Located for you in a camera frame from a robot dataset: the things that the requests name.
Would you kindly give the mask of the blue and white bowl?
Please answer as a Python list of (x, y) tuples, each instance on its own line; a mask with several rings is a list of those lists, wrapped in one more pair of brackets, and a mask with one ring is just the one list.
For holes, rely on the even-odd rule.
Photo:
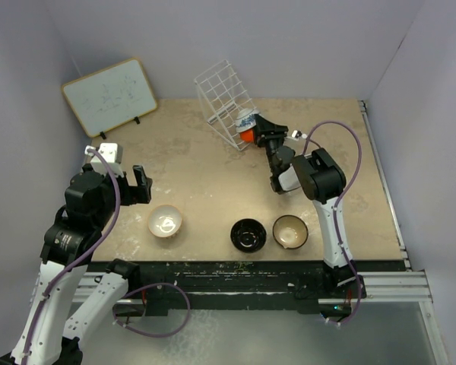
[(235, 127), (238, 133), (252, 129), (256, 125), (255, 115), (259, 114), (257, 108), (244, 108), (238, 112), (235, 119)]

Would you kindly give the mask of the white wire dish rack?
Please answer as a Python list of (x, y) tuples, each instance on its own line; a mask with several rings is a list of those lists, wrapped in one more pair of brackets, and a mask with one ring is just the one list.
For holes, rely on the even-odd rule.
[(194, 79), (206, 123), (238, 151), (249, 146), (239, 133), (239, 120), (258, 112), (232, 64), (218, 62)]

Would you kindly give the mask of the brown patterned bowl cream inside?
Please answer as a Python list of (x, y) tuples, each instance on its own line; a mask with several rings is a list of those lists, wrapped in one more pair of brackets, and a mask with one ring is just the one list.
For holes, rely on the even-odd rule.
[(284, 249), (299, 249), (306, 244), (309, 230), (301, 218), (287, 214), (276, 219), (272, 235), (276, 243)]

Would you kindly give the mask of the black glossy bowl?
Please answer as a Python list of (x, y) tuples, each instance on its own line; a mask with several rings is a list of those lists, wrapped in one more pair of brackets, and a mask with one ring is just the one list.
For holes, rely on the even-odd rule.
[(264, 226), (257, 220), (244, 218), (231, 228), (230, 239), (235, 248), (241, 252), (254, 253), (261, 250), (267, 239)]

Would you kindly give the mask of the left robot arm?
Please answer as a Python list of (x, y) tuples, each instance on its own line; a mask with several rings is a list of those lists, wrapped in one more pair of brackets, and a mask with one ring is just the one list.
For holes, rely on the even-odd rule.
[(30, 315), (14, 349), (0, 364), (80, 364), (92, 334), (115, 303), (141, 290), (137, 264), (114, 259), (98, 287), (71, 313), (74, 294), (86, 273), (91, 248), (104, 240), (119, 216), (120, 206), (147, 204), (152, 180), (140, 165), (133, 167), (136, 186), (125, 173), (101, 174), (90, 164), (65, 190), (65, 205), (46, 231), (40, 254), (40, 277)]

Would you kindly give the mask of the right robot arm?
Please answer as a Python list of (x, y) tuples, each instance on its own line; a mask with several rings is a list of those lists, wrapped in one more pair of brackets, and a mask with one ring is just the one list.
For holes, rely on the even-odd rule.
[(323, 239), (323, 263), (326, 276), (324, 292), (330, 297), (341, 297), (356, 284), (356, 297), (363, 296), (363, 280), (357, 273), (350, 252), (344, 227), (343, 198), (353, 185), (362, 163), (363, 149), (359, 137), (348, 125), (339, 121), (323, 121), (310, 130), (304, 147), (312, 142), (312, 135), (323, 125), (339, 125), (354, 138), (357, 146), (357, 162), (351, 179), (322, 147), (299, 155), (285, 145), (288, 128), (274, 124), (259, 114), (254, 115), (253, 143), (264, 148), (271, 171), (271, 188), (278, 194), (301, 188), (311, 201), (318, 215)]

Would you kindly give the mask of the white bowl with orange rim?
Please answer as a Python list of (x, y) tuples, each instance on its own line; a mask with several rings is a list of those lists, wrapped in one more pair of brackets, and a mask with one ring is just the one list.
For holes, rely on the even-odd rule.
[(178, 208), (172, 205), (160, 205), (149, 214), (147, 228), (155, 237), (168, 239), (179, 233), (182, 222), (182, 213)]

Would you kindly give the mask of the whiteboard with wooden frame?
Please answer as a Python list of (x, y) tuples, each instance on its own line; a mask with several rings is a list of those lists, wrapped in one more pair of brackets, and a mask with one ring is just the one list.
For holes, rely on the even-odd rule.
[(90, 138), (137, 122), (157, 108), (147, 74), (136, 58), (63, 84), (62, 94)]

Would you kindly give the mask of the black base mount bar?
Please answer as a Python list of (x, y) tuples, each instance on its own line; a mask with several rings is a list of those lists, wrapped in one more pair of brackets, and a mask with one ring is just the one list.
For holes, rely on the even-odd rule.
[(163, 316), (171, 309), (289, 310), (318, 313), (328, 300), (346, 306), (366, 298), (362, 276), (350, 269), (330, 273), (317, 261), (231, 261), (138, 263), (144, 294), (121, 301), (145, 314)]

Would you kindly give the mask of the aluminium rail frame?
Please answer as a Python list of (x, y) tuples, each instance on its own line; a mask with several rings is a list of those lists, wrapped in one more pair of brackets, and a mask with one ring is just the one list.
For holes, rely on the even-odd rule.
[[(368, 178), (351, 193), (351, 214), (347, 231), (356, 244), (357, 264), (366, 288), (366, 303), (403, 304), (415, 303), (421, 316), (435, 363), (449, 362), (445, 345), (440, 337), (434, 317), (432, 295), (424, 271), (411, 267), (407, 247), (401, 236), (393, 202), (388, 192), (372, 130), (369, 127), (366, 105), (359, 100), (307, 100), (307, 99), (264, 99), (262, 105), (273, 116), (282, 112), (295, 111), (300, 117), (343, 116), (351, 121), (363, 140), (363, 175)], [(217, 235), (200, 236), (201, 222), (190, 218), (190, 236), (183, 247), (169, 249), (161, 255), (151, 250), (147, 256), (139, 256), (125, 248), (126, 241), (114, 236), (101, 249), (86, 270), (78, 285), (75, 301), (82, 302), (86, 293), (98, 282), (106, 266), (114, 259), (131, 259), (138, 264), (143, 261), (162, 262), (231, 262), (231, 261), (317, 261), (322, 263), (322, 238), (316, 230), (315, 211), (302, 206), (301, 198), (281, 200), (282, 210), (300, 213), (302, 220), (310, 226), (309, 247), (294, 256), (270, 249), (259, 259), (252, 255), (238, 255), (226, 249)]]

